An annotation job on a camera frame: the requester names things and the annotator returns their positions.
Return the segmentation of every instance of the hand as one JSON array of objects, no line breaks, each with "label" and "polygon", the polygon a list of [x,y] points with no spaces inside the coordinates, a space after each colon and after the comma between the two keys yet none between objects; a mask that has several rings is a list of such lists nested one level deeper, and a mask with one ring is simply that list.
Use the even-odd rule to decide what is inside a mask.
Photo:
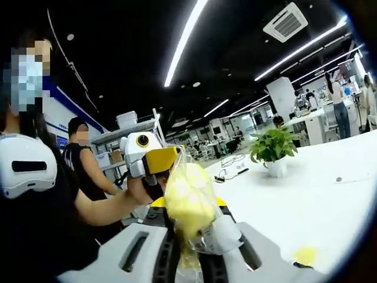
[{"label": "hand", "polygon": [[127,192],[130,193],[138,205],[149,205],[152,202],[140,178],[135,179],[131,176],[127,178]]}]

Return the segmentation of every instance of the jeans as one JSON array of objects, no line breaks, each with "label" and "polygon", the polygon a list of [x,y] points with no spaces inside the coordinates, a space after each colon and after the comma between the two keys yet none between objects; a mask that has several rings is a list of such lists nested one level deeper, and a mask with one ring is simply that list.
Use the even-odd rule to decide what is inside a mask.
[{"label": "jeans", "polygon": [[344,103],[334,104],[334,113],[336,122],[339,127],[339,134],[341,139],[346,139],[351,136],[351,130],[349,127],[349,119],[347,108]]}]

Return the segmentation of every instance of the ceiling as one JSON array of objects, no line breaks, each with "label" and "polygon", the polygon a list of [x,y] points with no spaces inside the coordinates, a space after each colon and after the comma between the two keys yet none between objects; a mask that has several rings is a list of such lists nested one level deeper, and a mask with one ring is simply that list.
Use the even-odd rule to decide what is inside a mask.
[{"label": "ceiling", "polygon": [[[135,110],[142,117],[151,115],[155,107],[167,133],[177,119],[203,118],[225,99],[229,102],[194,126],[227,116],[265,96],[266,84],[282,70],[348,32],[346,27],[334,32],[255,82],[265,69],[334,27],[342,16],[327,0],[297,0],[309,25],[283,44],[262,29],[289,2],[264,0],[255,5],[250,0],[209,0],[168,88],[164,88],[167,71],[196,0],[54,4],[49,15],[55,35],[92,103],[54,40],[47,12],[42,9],[33,21],[46,30],[53,43],[54,80],[93,118],[114,130],[117,115]],[[74,35],[71,41],[67,40],[69,34]],[[301,77],[349,51],[352,40],[348,36],[338,41],[283,75],[291,81]],[[195,82],[200,86],[194,88]]]}]

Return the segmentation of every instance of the white flower pot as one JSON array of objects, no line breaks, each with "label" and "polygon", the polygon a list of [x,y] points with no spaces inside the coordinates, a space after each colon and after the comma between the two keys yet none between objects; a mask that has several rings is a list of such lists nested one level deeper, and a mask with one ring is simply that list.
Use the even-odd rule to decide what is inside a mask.
[{"label": "white flower pot", "polygon": [[269,174],[273,178],[282,178],[287,173],[287,162],[285,157],[275,162],[265,162],[264,166],[269,170]]}]

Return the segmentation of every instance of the face mask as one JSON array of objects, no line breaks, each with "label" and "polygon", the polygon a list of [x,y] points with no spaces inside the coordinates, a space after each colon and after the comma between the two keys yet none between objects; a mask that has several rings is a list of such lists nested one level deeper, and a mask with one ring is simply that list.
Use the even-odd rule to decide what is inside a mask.
[{"label": "face mask", "polygon": [[18,115],[42,97],[43,66],[36,62],[35,55],[12,56],[11,111]]}]

